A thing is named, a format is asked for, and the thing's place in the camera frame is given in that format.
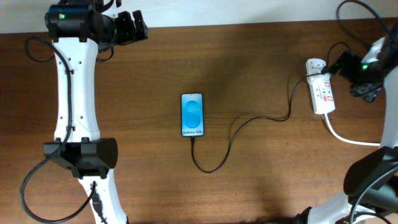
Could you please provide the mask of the blue Galaxy smartphone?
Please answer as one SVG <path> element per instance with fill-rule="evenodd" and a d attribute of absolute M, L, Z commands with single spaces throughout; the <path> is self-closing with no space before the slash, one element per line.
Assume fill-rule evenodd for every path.
<path fill-rule="evenodd" d="M 203 136 L 203 95 L 201 93 L 186 93 L 181 96 L 181 125 L 183 137 Z"/>

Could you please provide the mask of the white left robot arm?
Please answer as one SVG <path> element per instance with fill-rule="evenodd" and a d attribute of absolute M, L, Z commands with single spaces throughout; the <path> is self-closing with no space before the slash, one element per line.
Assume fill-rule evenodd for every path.
<path fill-rule="evenodd" d="M 91 198 L 96 223 L 128 223 L 114 180 L 115 138 L 102 138 L 95 111 L 95 65 L 100 52 L 148 38 L 141 11 L 120 1 L 60 1 L 45 15 L 58 73 L 58 118 L 44 154 L 70 170 Z"/>

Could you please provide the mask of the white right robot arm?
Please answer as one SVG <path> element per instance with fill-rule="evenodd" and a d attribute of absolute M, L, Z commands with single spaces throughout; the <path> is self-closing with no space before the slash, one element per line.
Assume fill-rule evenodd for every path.
<path fill-rule="evenodd" d="M 297 215 L 297 223 L 360 223 L 377 218 L 385 223 L 397 213 L 397 26 L 368 47 L 361 57 L 343 52 L 333 63 L 311 58 L 306 62 L 307 82 L 313 109 L 321 115 L 329 132 L 336 133 L 329 114 L 335 110 L 331 77 L 339 74 L 349 81 L 349 93 L 372 103 L 384 91 L 386 108 L 382 136 L 378 142 L 356 141 L 375 150 L 352 164 L 343 191 L 323 205 L 309 207 Z"/>

